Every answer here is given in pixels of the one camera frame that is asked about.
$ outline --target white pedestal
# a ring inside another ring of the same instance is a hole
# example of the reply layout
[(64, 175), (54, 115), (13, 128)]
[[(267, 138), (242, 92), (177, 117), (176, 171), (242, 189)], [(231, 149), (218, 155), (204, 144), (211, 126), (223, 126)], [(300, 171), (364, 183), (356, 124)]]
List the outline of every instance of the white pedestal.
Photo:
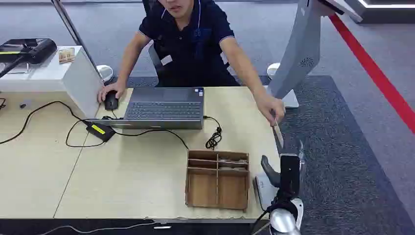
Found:
[[(267, 74), (269, 78), (271, 78), (272, 75), (275, 74), (276, 70), (279, 68), (279, 65), (280, 63), (274, 63), (269, 65), (267, 69)], [(290, 92), (282, 99), (282, 102), (284, 102), (285, 108), (298, 108), (300, 106), (296, 94), (294, 93), (294, 90), (290, 90)]]
[(98, 110), (97, 94), (104, 86), (81, 46), (75, 48), (73, 62), (59, 64), (56, 52), (26, 74), (6, 74), (0, 78), (0, 92), (67, 92), (86, 118)]

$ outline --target yellow label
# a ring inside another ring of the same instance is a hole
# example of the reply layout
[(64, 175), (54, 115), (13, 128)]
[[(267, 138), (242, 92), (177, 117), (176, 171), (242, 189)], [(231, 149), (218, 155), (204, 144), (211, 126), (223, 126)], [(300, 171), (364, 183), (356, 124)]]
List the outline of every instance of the yellow label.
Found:
[(95, 129), (97, 132), (103, 134), (103, 135), (105, 134), (105, 131), (103, 131), (101, 128), (99, 128), (99, 127), (97, 127), (95, 125), (92, 125), (92, 128)]
[(0, 55), (12, 55), (12, 54), (19, 54), (20, 51), (0, 51)]

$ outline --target man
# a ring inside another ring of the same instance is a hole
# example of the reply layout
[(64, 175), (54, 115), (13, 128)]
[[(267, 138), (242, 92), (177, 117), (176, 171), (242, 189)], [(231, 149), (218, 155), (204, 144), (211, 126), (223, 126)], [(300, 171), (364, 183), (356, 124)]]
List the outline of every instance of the man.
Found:
[(125, 49), (117, 82), (99, 92), (99, 102), (105, 100), (109, 91), (117, 91), (116, 97), (121, 97), (138, 56), (150, 40), (162, 44), (172, 59), (165, 66), (169, 76), (159, 77), (159, 86), (238, 86), (222, 61), (220, 53), (223, 51), (269, 123), (275, 125), (284, 117), (282, 101), (267, 94), (257, 72), (236, 42), (225, 12), (213, 0), (156, 2)]

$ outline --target cardboard divider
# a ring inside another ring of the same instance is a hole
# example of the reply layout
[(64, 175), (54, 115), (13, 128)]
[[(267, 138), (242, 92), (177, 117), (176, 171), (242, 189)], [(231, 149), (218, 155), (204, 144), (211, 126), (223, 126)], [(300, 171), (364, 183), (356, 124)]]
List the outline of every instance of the cardboard divider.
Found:
[(248, 206), (247, 153), (190, 150), (186, 205), (244, 210)]

